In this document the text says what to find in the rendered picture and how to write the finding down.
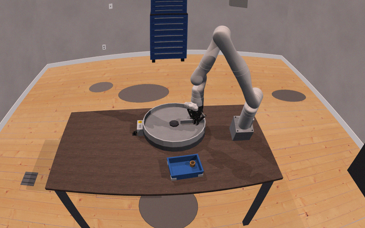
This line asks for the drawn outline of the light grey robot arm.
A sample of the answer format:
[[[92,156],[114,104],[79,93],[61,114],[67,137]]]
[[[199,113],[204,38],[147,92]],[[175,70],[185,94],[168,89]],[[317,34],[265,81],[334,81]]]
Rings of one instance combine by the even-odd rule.
[[[204,105],[204,88],[207,82],[207,73],[214,65],[220,50],[224,54],[245,97],[245,104],[238,120],[238,126],[243,130],[247,130],[251,128],[254,122],[255,114],[263,99],[263,92],[257,87],[252,87],[249,68],[242,56],[235,50],[231,41],[231,31],[226,26],[218,26],[214,30],[213,39],[207,51],[191,75],[191,83],[194,85],[192,87],[191,102],[185,102],[184,106],[197,111],[199,106]]]

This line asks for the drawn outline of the grey round turntable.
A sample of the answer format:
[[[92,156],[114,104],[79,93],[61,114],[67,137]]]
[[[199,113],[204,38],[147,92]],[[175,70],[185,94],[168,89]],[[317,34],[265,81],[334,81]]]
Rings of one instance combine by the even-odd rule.
[[[149,144],[164,151],[185,151],[197,146],[205,136],[205,118],[193,124],[182,103],[166,103],[149,110],[137,121],[133,136],[145,136]]]

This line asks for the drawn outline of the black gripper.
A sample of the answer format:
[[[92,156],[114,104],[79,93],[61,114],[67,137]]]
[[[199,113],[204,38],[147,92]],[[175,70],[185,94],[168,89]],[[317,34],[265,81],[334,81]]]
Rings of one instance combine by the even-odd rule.
[[[193,119],[193,124],[196,124],[196,126],[199,125],[199,122],[207,116],[207,115],[204,115],[203,108],[204,108],[204,105],[199,106],[197,111],[191,110],[189,108],[187,109],[190,117]]]

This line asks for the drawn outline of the blue crate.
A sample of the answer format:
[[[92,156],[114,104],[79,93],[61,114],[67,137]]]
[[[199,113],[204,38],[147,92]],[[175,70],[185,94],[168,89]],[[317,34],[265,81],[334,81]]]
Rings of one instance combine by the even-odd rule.
[[[190,161],[195,161],[194,167],[190,166]],[[203,176],[204,169],[198,154],[168,157],[167,164],[171,181]]]

